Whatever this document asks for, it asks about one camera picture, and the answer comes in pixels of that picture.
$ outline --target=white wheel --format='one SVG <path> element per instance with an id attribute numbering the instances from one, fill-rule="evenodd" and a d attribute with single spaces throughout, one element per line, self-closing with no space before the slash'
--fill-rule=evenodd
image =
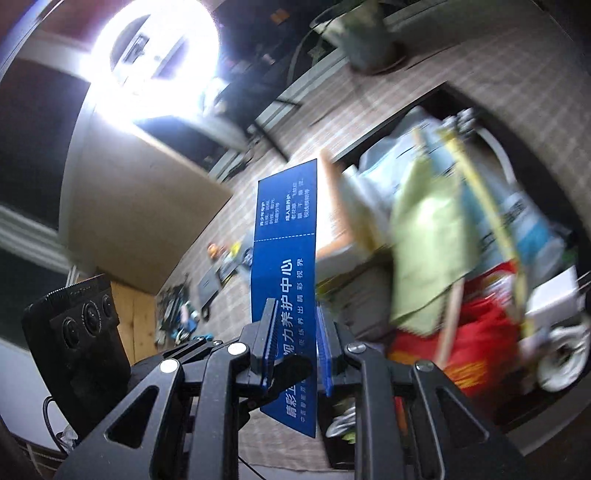
<path id="1" fill-rule="evenodd" d="M 558 327 L 550 332 L 551 351 L 538 363 L 538 382 L 548 392 L 571 386 L 582 373 L 591 346 L 591 320 L 580 314 L 581 323 Z"/>

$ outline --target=wall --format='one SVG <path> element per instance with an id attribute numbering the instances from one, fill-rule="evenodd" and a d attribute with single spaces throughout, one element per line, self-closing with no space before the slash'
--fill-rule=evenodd
<path id="1" fill-rule="evenodd" d="M 29 352 L 0 339 L 0 414 L 8 429 L 29 442 L 57 450 L 43 420 L 41 407 L 49 391 Z M 54 432 L 61 432 L 66 419 L 56 407 L 49 406 Z"/>

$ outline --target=wire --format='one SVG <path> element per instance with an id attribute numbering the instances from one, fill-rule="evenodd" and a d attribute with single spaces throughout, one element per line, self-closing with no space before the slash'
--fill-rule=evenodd
<path id="1" fill-rule="evenodd" d="M 334 10 L 336 7 L 340 7 L 340 6 L 341 6 L 341 4 L 338 3 L 336 5 L 333 5 L 332 7 L 328 7 L 320 15 L 318 15 L 314 20 L 312 20 L 311 25 L 314 25 L 314 27 L 316 27 L 319 18 L 321 18 L 323 15 L 327 14 L 331 10 Z M 322 37 L 322 35 L 324 35 L 324 32 L 326 31 L 326 29 L 329 27 L 329 25 L 331 24 L 331 22 L 335 18 L 337 18 L 337 17 L 331 18 L 328 21 L 328 23 L 324 26 L 324 28 L 322 30 L 322 33 L 320 33 L 320 37 Z M 296 70 L 297 59 L 300 56 L 300 50 L 304 46 L 304 42 L 307 40 L 307 38 L 310 36 L 310 34 L 314 31 L 314 27 L 312 27 L 310 30 L 308 30 L 308 33 L 306 35 L 304 35 L 304 38 L 301 39 L 299 45 L 295 49 L 295 52 L 294 52 L 294 54 L 293 54 L 293 56 L 291 58 L 290 69 L 287 72 L 287 85 L 286 85 L 286 88 L 289 87 L 289 85 L 291 85 L 293 83 L 293 81 L 294 81 L 294 73 L 295 73 L 295 70 Z"/>
<path id="2" fill-rule="evenodd" d="M 49 432 L 49 436 L 51 437 L 53 442 L 60 449 L 61 453 L 63 453 L 64 455 L 67 455 L 68 452 L 66 452 L 65 448 L 63 447 L 63 444 L 60 443 L 60 440 L 56 437 L 56 434 L 53 433 L 53 429 L 51 428 L 51 423 L 49 423 L 49 414 L 47 412 L 47 407 L 49 406 L 49 404 L 52 401 L 54 401 L 52 396 L 49 396 L 45 400 L 43 400 L 43 420 L 45 420 L 45 426 L 47 427 L 47 431 Z"/>
<path id="3" fill-rule="evenodd" d="M 260 478 L 261 480 L 267 480 L 265 477 L 263 477 L 259 472 L 257 472 L 253 467 L 251 467 L 248 463 L 246 463 L 241 457 L 240 455 L 238 455 L 238 460 L 240 460 L 242 463 L 244 463 L 244 465 L 246 465 L 251 471 L 252 473 L 254 473 L 258 478 Z"/>
<path id="4" fill-rule="evenodd" d="M 515 178 L 515 172 L 513 171 L 513 166 L 511 165 L 509 155 L 507 155 L 507 152 L 505 151 L 503 146 L 486 128 L 476 127 L 475 130 L 476 133 L 478 133 L 478 135 L 480 135 L 480 137 L 488 144 L 491 150 L 495 153 L 496 157 L 499 159 L 499 163 L 501 164 L 501 168 L 503 169 L 503 173 L 505 174 L 507 183 L 512 186 L 515 185 L 517 183 L 517 179 Z"/>

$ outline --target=black case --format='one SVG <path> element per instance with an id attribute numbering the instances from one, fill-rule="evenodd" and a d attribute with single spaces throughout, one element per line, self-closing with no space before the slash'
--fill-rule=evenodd
<path id="1" fill-rule="evenodd" d="M 93 308 L 94 322 L 85 321 Z M 127 393 L 131 367 L 117 325 L 105 275 L 50 293 L 24 313 L 22 329 L 37 368 L 80 439 Z"/>

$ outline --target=blue card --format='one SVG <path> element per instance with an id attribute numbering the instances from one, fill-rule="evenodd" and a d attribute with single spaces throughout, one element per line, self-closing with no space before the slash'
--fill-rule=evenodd
<path id="1" fill-rule="evenodd" d="M 314 372 L 261 408 L 265 414 L 312 438 L 316 436 L 317 161 L 259 181 L 251 272 L 252 320 L 267 298 L 279 302 L 277 358 L 298 353 Z"/>

